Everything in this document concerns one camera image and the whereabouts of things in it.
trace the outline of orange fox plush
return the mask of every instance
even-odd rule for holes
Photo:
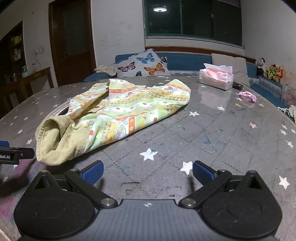
[[[274,82],[280,83],[281,78],[283,77],[283,74],[284,74],[284,69],[279,67],[276,71],[276,75],[274,75],[272,79],[274,80]]]

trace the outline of window sill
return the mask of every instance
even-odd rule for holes
[[[239,45],[235,44],[230,44],[230,43],[225,43],[225,42],[220,42],[212,39],[203,39],[203,38],[195,38],[195,37],[183,37],[183,36],[146,36],[146,39],[186,39],[186,40],[195,40],[195,41],[204,41],[204,42],[210,42],[210,43],[216,43],[216,44],[222,44],[222,45],[227,45],[235,48],[244,48]]]

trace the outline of orange butterfly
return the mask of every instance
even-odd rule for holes
[[[158,74],[159,74],[159,72],[160,73],[164,73],[165,72],[165,69],[163,68],[163,66],[161,65],[161,63],[158,63],[156,65],[155,69],[154,68],[149,68],[149,67],[144,67],[144,69],[149,72],[149,75],[152,75],[152,76],[155,75],[155,72],[157,72]]]

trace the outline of stuffed animal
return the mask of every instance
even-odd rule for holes
[[[279,67],[276,71],[276,75],[274,75],[272,77],[272,79],[274,80],[274,82],[277,82],[277,83],[280,83],[281,81],[281,78],[283,77],[284,75],[284,69]]]
[[[272,79],[272,77],[274,75],[276,75],[276,71],[277,71],[278,67],[276,66],[276,64],[272,64],[269,69],[267,69],[267,71],[264,72],[263,76],[268,78],[269,80]]]
[[[263,75],[264,72],[266,72],[266,70],[267,70],[267,66],[265,65],[265,59],[264,58],[258,59],[256,64],[257,64],[256,75]]]

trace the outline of window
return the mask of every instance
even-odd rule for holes
[[[145,0],[145,11],[147,36],[198,37],[242,44],[239,0]]]

